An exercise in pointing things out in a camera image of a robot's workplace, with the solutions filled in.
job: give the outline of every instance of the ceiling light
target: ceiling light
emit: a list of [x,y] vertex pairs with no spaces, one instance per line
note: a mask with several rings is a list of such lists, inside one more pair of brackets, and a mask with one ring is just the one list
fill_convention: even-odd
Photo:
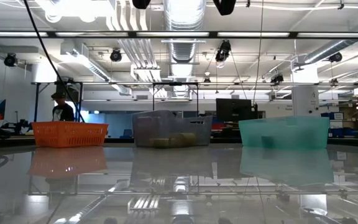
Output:
[[[46,32],[39,32],[41,37],[48,37],[48,34]],[[5,32],[0,31],[0,37],[36,37],[36,32]]]
[[343,37],[343,38],[357,38],[358,37],[358,33],[355,33],[355,32],[343,32],[343,33],[302,33],[300,32],[298,34],[297,37],[315,37],[315,38],[318,38],[318,37],[323,37],[323,38],[326,38],[326,37],[332,37],[332,38],[335,38],[335,37]]
[[127,37],[127,32],[56,32],[58,37]]
[[138,32],[138,37],[207,37],[209,32]]
[[205,40],[161,40],[163,44],[205,44]]
[[153,85],[152,82],[118,82],[119,85]]
[[218,37],[288,37],[289,32],[218,32]]

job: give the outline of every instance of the glass surface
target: glass surface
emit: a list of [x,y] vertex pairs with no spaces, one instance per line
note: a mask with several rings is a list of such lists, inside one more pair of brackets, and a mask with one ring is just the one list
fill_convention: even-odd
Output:
[[0,149],[0,223],[109,223],[108,218],[358,223],[358,147]]

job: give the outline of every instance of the ventilation duct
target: ventilation duct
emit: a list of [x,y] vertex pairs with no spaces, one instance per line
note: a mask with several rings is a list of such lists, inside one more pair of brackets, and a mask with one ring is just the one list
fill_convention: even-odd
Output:
[[[358,32],[358,26],[351,30],[352,32]],[[328,44],[320,47],[318,50],[315,50],[312,53],[306,55],[303,59],[303,63],[298,65],[307,65],[319,62],[320,60],[326,59],[329,56],[339,52],[340,50],[345,49],[346,47],[357,43],[358,40],[333,40]]]
[[[203,25],[206,0],[164,0],[166,30],[194,31]],[[193,71],[197,44],[170,43],[171,72],[174,78],[189,78]],[[177,93],[184,97],[186,93]]]
[[[71,55],[73,62],[80,63],[85,66],[90,72],[99,77],[105,82],[115,82],[110,73],[105,71],[105,69],[100,66],[97,62],[89,58],[89,50],[85,44],[81,44],[81,47],[78,47],[71,40],[65,40],[60,45],[60,54],[61,55]],[[122,96],[131,96],[132,90],[128,87],[122,85],[111,85]]]

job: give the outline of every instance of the object inside bin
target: object inside bin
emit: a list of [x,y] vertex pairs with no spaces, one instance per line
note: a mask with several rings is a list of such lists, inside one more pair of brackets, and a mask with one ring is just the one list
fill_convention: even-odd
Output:
[[191,147],[197,143],[197,137],[193,133],[171,133],[169,138],[150,139],[152,147]]

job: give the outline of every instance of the black cable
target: black cable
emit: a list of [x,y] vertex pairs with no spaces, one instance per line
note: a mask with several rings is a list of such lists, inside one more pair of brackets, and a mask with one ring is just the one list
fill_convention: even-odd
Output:
[[258,85],[258,78],[259,78],[260,50],[262,48],[262,31],[263,31],[263,28],[264,28],[264,3],[265,3],[265,1],[262,0],[262,16],[260,18],[260,38],[259,38],[258,68],[257,68],[257,71],[256,71],[254,104],[255,104],[256,88],[257,88],[257,85]]
[[243,193],[243,196],[242,196],[242,200],[241,200],[241,204],[240,204],[240,208],[239,208],[239,213],[238,213],[238,215],[237,215],[237,223],[236,223],[236,224],[239,223],[242,204],[244,203],[244,199],[246,199],[246,193],[247,193],[248,183],[249,183],[249,177],[248,177],[246,189],[245,189],[245,191],[244,191],[244,193]]
[[65,89],[65,92],[66,92],[67,96],[68,96],[69,99],[73,102],[74,107],[75,107],[75,111],[76,111],[76,112],[78,113],[78,115],[80,116],[82,122],[85,122],[84,118],[83,118],[82,115],[81,115],[81,112],[80,112],[79,109],[78,109],[78,105],[75,103],[73,97],[72,97],[72,96],[70,95],[70,93],[68,92],[68,89],[67,89],[66,85],[64,85],[64,82],[63,82],[62,77],[61,77],[61,76],[59,75],[59,73],[57,72],[57,69],[56,69],[55,65],[53,64],[52,59],[50,59],[50,56],[49,56],[48,51],[47,51],[47,48],[45,47],[45,44],[44,44],[44,42],[42,41],[41,35],[40,35],[39,31],[38,31],[37,25],[35,25],[35,21],[34,21],[34,18],[32,17],[29,3],[27,2],[27,0],[23,0],[23,2],[24,2],[24,4],[25,4],[25,8],[27,9],[27,13],[29,14],[29,17],[30,17],[32,26],[33,26],[35,32],[37,33],[37,37],[38,37],[38,39],[39,39],[39,41],[40,41],[40,43],[41,43],[42,49],[43,49],[44,52],[45,52],[45,56],[47,57],[47,59],[48,59],[50,65],[52,66],[53,70],[55,71],[55,73],[56,73],[56,75],[57,75],[59,81],[63,84],[63,87],[64,87],[64,89]]
[[238,69],[237,69],[236,61],[234,60],[233,52],[231,52],[231,57],[233,58],[234,67],[236,68],[237,76],[239,77],[239,81],[240,81],[240,85],[241,85],[241,88],[242,88],[242,92],[244,93],[244,96],[245,96],[246,99],[247,99],[246,91],[244,90],[244,87],[242,86],[241,77],[240,77],[239,71],[238,71]]
[[64,198],[65,198],[65,195],[62,195],[62,197],[60,198],[59,202],[57,203],[55,209],[53,210],[52,214],[50,214],[46,224],[49,224],[50,221],[52,220],[52,218],[55,216],[55,214],[56,214],[57,210],[59,209],[60,205],[62,204]]
[[261,191],[260,191],[260,189],[259,189],[258,177],[256,177],[256,183],[257,183],[257,185],[258,185],[258,191],[259,191],[260,202],[261,202],[261,204],[262,204],[262,213],[263,213],[263,215],[264,215],[264,224],[267,224],[267,222],[266,222],[266,215],[265,215],[265,206],[264,206],[264,201],[263,201],[263,199],[262,199],[262,193],[261,193]]

